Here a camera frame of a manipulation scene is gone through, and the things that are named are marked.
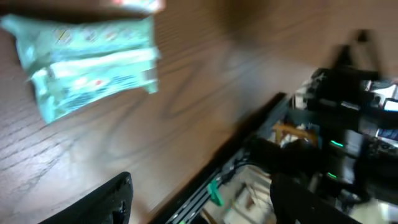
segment green light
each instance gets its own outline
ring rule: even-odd
[[[333,143],[334,145],[336,145],[336,146],[339,146],[339,147],[344,147],[344,145],[343,144],[340,144],[340,143],[338,143],[338,142],[335,142],[335,141],[330,141],[331,143]]]
[[[333,174],[331,174],[331,173],[328,173],[328,175],[329,175],[329,177],[332,177],[332,178],[334,178],[334,179],[336,179],[336,178],[337,178],[337,176],[336,176],[336,175],[333,175]]]

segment black device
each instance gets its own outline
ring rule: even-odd
[[[127,224],[132,195],[131,175],[122,172],[40,224]]]

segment green packet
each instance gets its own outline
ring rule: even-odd
[[[1,27],[16,37],[46,123],[119,91],[157,91],[151,17],[75,25],[7,15]]]
[[[43,119],[51,123],[114,93],[143,87],[157,91],[156,49],[56,62],[31,76]]]

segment green plastic part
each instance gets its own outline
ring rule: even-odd
[[[224,205],[224,200],[217,189],[217,180],[212,180],[209,185],[207,185],[207,191],[210,194],[210,200],[217,206],[222,207]]]

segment wooden table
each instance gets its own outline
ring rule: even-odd
[[[130,90],[46,126],[0,30],[0,223],[37,223],[129,171],[145,223],[278,91],[293,92],[353,29],[398,69],[398,2],[169,0],[156,15],[159,92]]]

